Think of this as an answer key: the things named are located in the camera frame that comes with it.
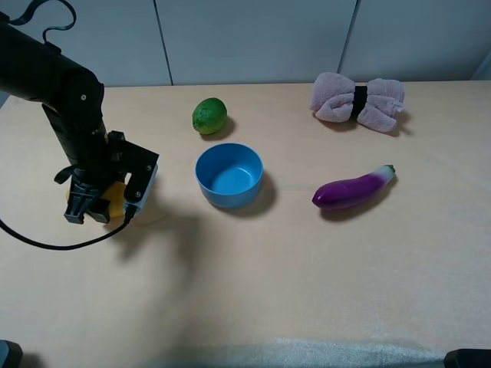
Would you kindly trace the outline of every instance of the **lime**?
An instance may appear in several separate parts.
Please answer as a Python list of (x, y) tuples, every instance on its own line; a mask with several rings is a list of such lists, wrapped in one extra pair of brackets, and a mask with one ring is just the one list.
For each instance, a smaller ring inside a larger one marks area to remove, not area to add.
[(225, 126), (227, 108), (218, 98), (201, 101), (193, 111), (193, 128), (201, 134), (212, 134)]

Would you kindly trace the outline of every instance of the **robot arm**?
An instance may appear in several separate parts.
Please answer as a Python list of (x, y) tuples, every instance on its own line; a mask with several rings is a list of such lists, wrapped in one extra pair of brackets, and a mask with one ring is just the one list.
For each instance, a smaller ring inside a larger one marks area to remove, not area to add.
[(71, 176), (66, 219), (82, 224), (88, 213), (109, 222), (109, 202), (101, 196), (128, 173), (125, 202), (141, 209), (158, 155), (127, 142), (121, 132), (107, 134), (101, 112), (104, 85), (60, 48), (28, 37), (8, 20), (0, 13), (0, 90), (42, 103), (71, 164), (54, 178), (62, 183)]

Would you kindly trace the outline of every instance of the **purple eggplant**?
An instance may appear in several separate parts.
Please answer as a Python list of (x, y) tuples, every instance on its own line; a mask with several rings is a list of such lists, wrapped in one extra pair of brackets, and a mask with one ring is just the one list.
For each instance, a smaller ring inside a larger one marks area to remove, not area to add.
[(383, 165), (356, 179), (339, 180), (325, 184), (314, 194), (312, 203), (320, 209), (347, 209), (375, 196), (394, 177), (395, 168)]

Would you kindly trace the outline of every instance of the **pink towel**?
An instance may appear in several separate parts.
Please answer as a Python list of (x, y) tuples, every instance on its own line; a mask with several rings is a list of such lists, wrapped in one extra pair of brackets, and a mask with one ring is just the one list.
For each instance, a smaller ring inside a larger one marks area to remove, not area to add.
[[(320, 120), (342, 123), (353, 110), (354, 82), (337, 73), (322, 73), (314, 82), (310, 110)], [(398, 80), (374, 79), (367, 83), (367, 102), (357, 122), (378, 132), (397, 125), (394, 115), (404, 111), (404, 86)]]

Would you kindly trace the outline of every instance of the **black cable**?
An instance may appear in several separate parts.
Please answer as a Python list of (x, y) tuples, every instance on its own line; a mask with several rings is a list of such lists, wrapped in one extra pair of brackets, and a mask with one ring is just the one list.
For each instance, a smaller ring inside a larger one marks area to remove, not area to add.
[[(49, 1), (50, 0), (32, 0), (32, 2), (28, 5), (27, 9), (25, 9), (23, 15), (21, 15), (17, 19), (14, 19), (12, 21), (8, 21), (8, 23), (10, 25), (25, 25), (26, 23), (28, 23), (32, 19), (36, 9), (40, 5), (43, 5), (45, 2), (49, 2)], [(44, 42), (47, 42), (46, 41), (46, 32), (50, 31), (51, 29), (56, 29), (58, 31), (67, 31), (68, 29), (72, 28), (75, 25), (75, 22), (77, 21), (77, 13), (75, 12), (74, 7), (71, 6), (70, 3), (67, 2), (66, 0), (58, 0), (58, 1), (68, 8), (68, 10), (70, 11), (71, 16), (73, 17), (74, 20), (69, 25), (64, 25), (63, 27), (48, 27), (48, 28), (46, 28), (43, 31)]]
[(32, 245), (34, 247), (38, 247), (41, 249), (48, 249), (49, 251), (73, 251), (74, 249), (79, 249), (83, 247), (87, 247), (88, 245), (92, 245), (98, 242), (102, 242), (103, 240), (106, 240), (107, 238), (110, 238), (111, 236), (117, 234), (124, 228), (128, 226), (130, 223), (131, 219), (135, 216), (135, 213), (137, 212), (137, 207), (135, 205), (129, 205), (125, 214), (124, 214), (124, 221), (123, 224), (119, 228), (114, 229), (112, 232), (108, 232), (106, 235), (103, 235), (99, 238), (92, 239), (89, 241), (84, 241), (83, 243), (75, 244), (75, 245), (68, 245), (66, 247), (60, 246), (60, 245), (49, 245), (49, 244), (44, 244), (40, 243), (38, 241), (31, 240), (29, 238), (26, 238), (23, 235), (20, 235), (18, 232), (15, 232), (11, 228), (9, 228), (1, 219), (0, 219), (0, 228), (7, 232), (9, 235), (13, 236), (17, 240), (20, 240), (21, 242), (24, 242), (26, 244)]

